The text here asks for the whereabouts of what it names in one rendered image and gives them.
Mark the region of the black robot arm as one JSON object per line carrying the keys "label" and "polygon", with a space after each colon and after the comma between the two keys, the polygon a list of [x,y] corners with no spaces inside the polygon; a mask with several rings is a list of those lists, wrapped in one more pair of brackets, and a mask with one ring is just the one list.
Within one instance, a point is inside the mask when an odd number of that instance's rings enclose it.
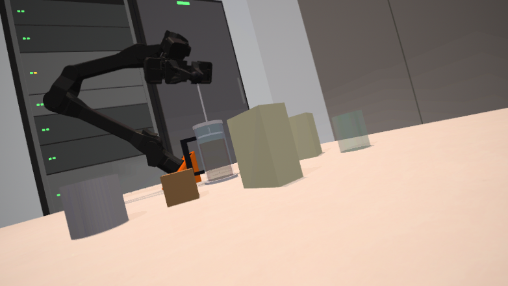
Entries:
{"label": "black robot arm", "polygon": [[160,63],[165,60],[184,60],[190,56],[190,52],[191,47],[184,36],[166,30],[160,45],[138,43],[115,55],[66,66],[49,92],[44,95],[44,106],[49,111],[78,118],[130,142],[146,155],[148,166],[158,167],[172,174],[178,171],[184,160],[166,151],[162,139],[157,136],[158,133],[147,128],[138,131],[105,116],[86,105],[78,95],[84,79],[123,68],[144,68],[146,57],[160,58]]}

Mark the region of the french press coffee maker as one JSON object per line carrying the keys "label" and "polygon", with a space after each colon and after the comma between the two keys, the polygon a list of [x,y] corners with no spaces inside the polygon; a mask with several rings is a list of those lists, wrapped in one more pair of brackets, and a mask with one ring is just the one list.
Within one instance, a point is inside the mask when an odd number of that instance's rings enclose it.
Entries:
{"label": "french press coffee maker", "polygon": [[229,148],[223,130],[222,120],[207,121],[207,116],[198,85],[201,80],[202,75],[198,71],[191,73],[190,81],[194,84],[197,84],[197,89],[199,92],[206,122],[194,125],[192,128],[195,136],[180,140],[180,143],[183,151],[186,169],[190,169],[193,168],[193,166],[187,142],[197,140],[197,145],[199,148],[204,170],[194,172],[194,176],[205,174],[207,180],[205,185],[213,185],[236,178],[238,177],[238,174],[235,174],[233,169]]}

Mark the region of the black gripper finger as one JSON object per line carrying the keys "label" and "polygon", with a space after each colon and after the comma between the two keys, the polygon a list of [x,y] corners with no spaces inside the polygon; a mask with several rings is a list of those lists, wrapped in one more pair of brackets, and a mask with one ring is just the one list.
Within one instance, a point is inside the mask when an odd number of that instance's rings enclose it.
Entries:
{"label": "black gripper finger", "polygon": [[167,85],[177,84],[191,78],[191,74],[180,68],[176,60],[165,60],[165,83]]}
{"label": "black gripper finger", "polygon": [[191,73],[192,72],[199,72],[201,75],[202,75],[202,79],[203,79],[203,72],[201,71],[201,64],[200,62],[192,62],[192,67],[191,67]]}

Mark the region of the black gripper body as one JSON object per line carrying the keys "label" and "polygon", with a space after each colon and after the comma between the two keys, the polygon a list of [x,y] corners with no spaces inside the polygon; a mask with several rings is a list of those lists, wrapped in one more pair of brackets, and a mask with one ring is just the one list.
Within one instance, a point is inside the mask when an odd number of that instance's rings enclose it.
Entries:
{"label": "black gripper body", "polygon": [[[164,68],[164,62],[161,61],[161,58],[151,58],[146,57],[144,60],[144,79],[145,82],[150,85],[161,85],[162,81],[160,81],[160,74],[162,75],[162,78],[165,80],[165,68]],[[177,64],[180,68],[188,71],[191,74],[191,67],[187,66],[187,61],[185,60],[176,60]],[[203,72],[204,76],[201,80],[201,84],[210,84],[212,81],[212,64],[211,62],[200,62],[201,64],[201,71]]]}

